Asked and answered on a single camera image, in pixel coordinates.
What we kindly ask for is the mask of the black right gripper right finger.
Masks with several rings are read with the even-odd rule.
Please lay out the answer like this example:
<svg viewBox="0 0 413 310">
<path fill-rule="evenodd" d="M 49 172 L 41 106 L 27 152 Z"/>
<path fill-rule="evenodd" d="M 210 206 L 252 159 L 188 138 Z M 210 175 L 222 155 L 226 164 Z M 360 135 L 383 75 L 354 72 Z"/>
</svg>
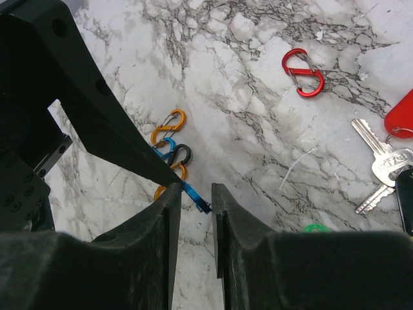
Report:
<svg viewBox="0 0 413 310">
<path fill-rule="evenodd" d="M 277 232 L 212 185 L 225 309 L 411 309 L 412 241 L 403 233 Z"/>
</svg>

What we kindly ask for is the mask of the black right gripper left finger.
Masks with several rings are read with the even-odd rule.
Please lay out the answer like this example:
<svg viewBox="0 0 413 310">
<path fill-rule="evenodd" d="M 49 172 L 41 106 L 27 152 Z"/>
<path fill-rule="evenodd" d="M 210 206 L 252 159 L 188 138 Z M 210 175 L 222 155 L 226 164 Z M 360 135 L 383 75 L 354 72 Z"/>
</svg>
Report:
<svg viewBox="0 0 413 310">
<path fill-rule="evenodd" d="M 170 309 L 181 186 L 84 242 L 62 232 L 1 235 L 2 309 Z"/>
</svg>

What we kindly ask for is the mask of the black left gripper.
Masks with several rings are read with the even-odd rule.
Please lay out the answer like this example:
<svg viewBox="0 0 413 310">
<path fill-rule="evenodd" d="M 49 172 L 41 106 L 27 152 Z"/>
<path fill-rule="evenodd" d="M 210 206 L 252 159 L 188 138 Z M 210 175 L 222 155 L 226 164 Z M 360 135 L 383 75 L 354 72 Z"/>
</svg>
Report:
<svg viewBox="0 0 413 310">
<path fill-rule="evenodd" d="M 45 176 L 69 149 L 72 139 L 48 111 L 54 101 L 61 103 L 89 153 L 156 184 L 179 183 L 110 90 L 66 4 L 4 1 L 2 231 L 55 229 Z"/>
</svg>

